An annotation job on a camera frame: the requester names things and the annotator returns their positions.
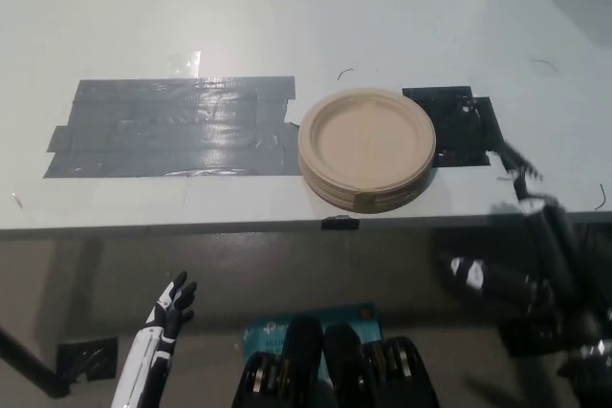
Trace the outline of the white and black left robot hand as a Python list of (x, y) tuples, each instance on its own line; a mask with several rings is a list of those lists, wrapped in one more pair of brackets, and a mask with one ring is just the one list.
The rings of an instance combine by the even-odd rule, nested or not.
[(136, 333), (113, 397), (113, 408), (158, 407), (170, 373), (177, 338), (192, 319), (197, 284), (182, 271), (157, 299)]

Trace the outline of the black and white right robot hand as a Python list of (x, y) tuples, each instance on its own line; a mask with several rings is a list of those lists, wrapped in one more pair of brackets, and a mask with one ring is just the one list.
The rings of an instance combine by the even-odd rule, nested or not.
[(527, 179), (541, 180), (542, 175), (521, 153), (506, 141), (499, 144), (495, 153), (512, 178), (518, 207), (524, 216), (542, 213), (546, 209), (560, 217), (565, 216), (565, 208), (554, 195), (530, 189)]

